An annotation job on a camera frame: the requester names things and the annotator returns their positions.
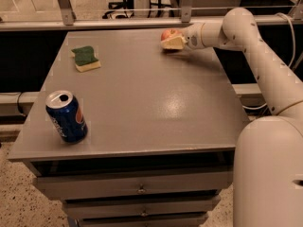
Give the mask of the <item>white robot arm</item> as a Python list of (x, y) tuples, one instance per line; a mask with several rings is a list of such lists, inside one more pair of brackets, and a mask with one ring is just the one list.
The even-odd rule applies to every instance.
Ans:
[(262, 39), (254, 15), (231, 9), (218, 23), (166, 29), (164, 49), (240, 51), (270, 111), (249, 123), (235, 150), (234, 227), (303, 227), (303, 82)]

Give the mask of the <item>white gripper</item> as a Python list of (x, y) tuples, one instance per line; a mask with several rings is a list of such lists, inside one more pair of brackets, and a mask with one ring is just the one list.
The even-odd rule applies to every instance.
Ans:
[(161, 42), (161, 46), (168, 50), (182, 50), (187, 44), (191, 49), (203, 49), (202, 28), (203, 24), (185, 27), (182, 31), (185, 38), (182, 35), (169, 37)]

